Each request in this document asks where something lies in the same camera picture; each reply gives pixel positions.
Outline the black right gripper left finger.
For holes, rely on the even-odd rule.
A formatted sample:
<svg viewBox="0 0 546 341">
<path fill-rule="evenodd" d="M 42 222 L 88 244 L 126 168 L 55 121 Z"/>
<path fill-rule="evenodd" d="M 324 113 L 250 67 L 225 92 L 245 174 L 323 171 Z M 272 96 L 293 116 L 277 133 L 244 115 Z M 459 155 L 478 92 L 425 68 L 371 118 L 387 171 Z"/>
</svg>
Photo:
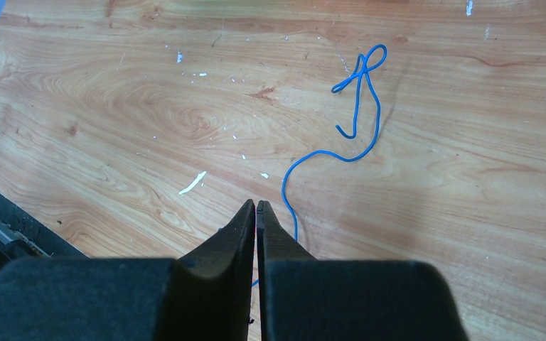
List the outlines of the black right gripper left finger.
<svg viewBox="0 0 546 341">
<path fill-rule="evenodd" d="M 17 259 L 0 270 L 0 340 L 246 340 L 255 204 L 180 259 Z"/>
</svg>

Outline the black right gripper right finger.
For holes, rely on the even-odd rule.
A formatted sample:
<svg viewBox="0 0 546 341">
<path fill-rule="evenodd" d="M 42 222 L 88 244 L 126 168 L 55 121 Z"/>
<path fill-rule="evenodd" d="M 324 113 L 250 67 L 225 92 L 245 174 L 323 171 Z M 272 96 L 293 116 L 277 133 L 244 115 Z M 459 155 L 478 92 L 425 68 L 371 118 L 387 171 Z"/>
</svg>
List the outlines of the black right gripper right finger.
<svg viewBox="0 0 546 341">
<path fill-rule="evenodd" d="M 450 287 L 431 264 L 318 260 L 256 209 L 263 340 L 466 340 Z"/>
</svg>

